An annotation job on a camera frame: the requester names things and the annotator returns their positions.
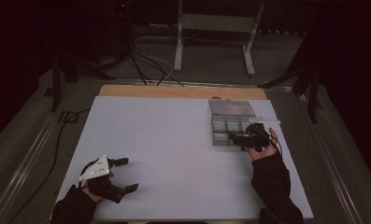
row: white tabletop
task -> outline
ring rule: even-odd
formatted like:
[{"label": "white tabletop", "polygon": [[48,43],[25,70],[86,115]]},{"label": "white tabletop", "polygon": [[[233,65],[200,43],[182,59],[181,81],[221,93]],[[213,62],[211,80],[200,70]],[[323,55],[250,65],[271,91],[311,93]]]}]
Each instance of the white tabletop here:
[{"label": "white tabletop", "polygon": [[[277,119],[267,100],[250,101],[255,114]],[[129,158],[113,167],[112,184],[139,183],[121,203],[103,200],[97,220],[245,220],[264,204],[252,188],[250,156],[239,147],[214,147],[207,99],[97,96],[57,200],[77,184],[83,167],[103,155]],[[313,217],[279,124],[293,202]]]}]

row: transparent lid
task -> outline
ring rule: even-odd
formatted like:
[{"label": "transparent lid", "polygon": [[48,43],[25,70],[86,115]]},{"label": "transparent lid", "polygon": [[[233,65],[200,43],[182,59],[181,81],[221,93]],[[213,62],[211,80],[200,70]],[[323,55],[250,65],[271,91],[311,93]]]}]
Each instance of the transparent lid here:
[{"label": "transparent lid", "polygon": [[255,113],[248,101],[211,99],[208,100],[208,102],[210,104],[212,115],[255,117]]}]

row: hand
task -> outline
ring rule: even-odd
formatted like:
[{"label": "hand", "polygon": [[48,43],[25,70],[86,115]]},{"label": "hand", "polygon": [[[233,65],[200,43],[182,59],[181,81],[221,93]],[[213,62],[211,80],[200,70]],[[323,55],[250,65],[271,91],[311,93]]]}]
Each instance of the hand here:
[{"label": "hand", "polygon": [[[114,174],[112,172],[109,172],[109,177],[113,177]],[[89,188],[88,188],[88,183],[86,181],[86,183],[83,185],[83,188],[81,189],[83,192],[85,192],[95,203],[100,203],[103,201],[103,197],[101,196],[98,196],[98,195],[95,195],[93,193],[91,193],[89,191]]]},{"label": "hand", "polygon": [[253,161],[259,160],[264,157],[271,156],[276,153],[275,145],[278,142],[278,136],[276,135],[276,132],[272,128],[269,128],[269,132],[272,135],[272,139],[271,139],[272,142],[269,143],[269,146],[267,146],[265,150],[263,150],[262,152],[257,152],[255,148],[253,147],[246,148],[247,152],[250,154]]}]

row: table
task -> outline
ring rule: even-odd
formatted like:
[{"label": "table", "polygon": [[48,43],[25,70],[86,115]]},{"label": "table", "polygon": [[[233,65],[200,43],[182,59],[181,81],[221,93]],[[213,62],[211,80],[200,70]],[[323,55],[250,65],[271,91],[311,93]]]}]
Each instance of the table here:
[{"label": "table", "polygon": [[[139,187],[119,204],[108,200],[100,203],[94,214],[97,220],[257,218],[264,205],[250,184],[250,156],[239,147],[212,146],[207,99],[217,94],[233,100],[248,98],[257,116],[276,119],[261,90],[103,87],[94,100],[58,200],[77,183],[89,161],[107,155],[130,159],[129,164],[112,168],[112,183],[118,187],[139,183]],[[313,217],[279,124],[265,124],[266,129],[269,127],[278,134],[284,162],[291,172],[291,197],[305,218]]]},{"label": "table", "polygon": [[182,0],[178,2],[178,41],[174,70],[181,70],[182,62],[182,29],[213,30],[249,33],[249,42],[243,46],[243,55],[246,63],[246,71],[249,76],[255,75],[250,50],[252,42],[258,30],[258,24],[264,10],[264,4],[260,4],[258,11],[253,17],[216,16],[183,13]]}]

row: black sleeve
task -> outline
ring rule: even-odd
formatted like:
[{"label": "black sleeve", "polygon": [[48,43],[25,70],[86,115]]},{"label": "black sleeve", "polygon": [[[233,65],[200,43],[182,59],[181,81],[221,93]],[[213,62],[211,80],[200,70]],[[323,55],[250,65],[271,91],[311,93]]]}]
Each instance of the black sleeve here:
[{"label": "black sleeve", "polygon": [[51,215],[51,224],[71,223],[85,224],[93,219],[96,203],[75,185],[66,193],[65,197],[54,205]]},{"label": "black sleeve", "polygon": [[251,184],[264,201],[260,223],[304,223],[303,215],[290,198],[291,181],[281,156],[276,153],[252,162]]}]

